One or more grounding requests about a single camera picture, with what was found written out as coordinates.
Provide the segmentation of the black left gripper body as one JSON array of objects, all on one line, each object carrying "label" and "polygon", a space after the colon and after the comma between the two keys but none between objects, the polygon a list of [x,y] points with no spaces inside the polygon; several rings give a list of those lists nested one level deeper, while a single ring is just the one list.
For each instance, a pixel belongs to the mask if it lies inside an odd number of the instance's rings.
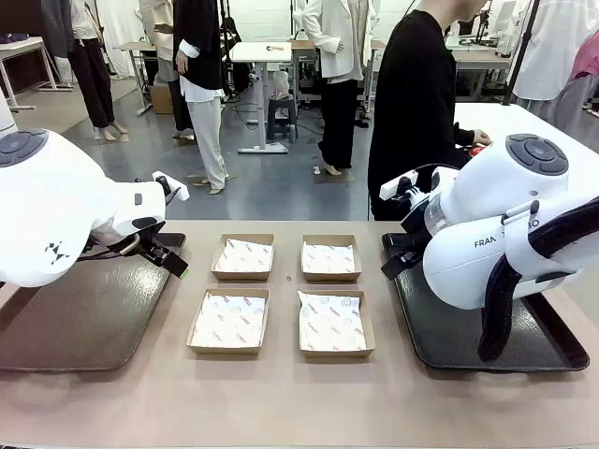
[{"label": "black left gripper body", "polygon": [[134,255],[141,255],[152,263],[163,263],[170,254],[170,249],[159,239],[158,234],[164,224],[154,224],[137,232],[137,245]]}]

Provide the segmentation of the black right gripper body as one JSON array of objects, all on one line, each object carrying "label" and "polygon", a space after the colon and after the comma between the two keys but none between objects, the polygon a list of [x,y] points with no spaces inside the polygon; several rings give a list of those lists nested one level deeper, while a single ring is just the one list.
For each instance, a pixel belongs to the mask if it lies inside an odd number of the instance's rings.
[{"label": "black right gripper body", "polygon": [[405,236],[400,238],[400,245],[405,251],[422,256],[431,240],[431,233],[425,225],[425,211],[431,195],[423,193],[415,186],[408,187],[407,185],[398,187],[397,194],[402,204],[410,206],[407,215],[402,220]]}]

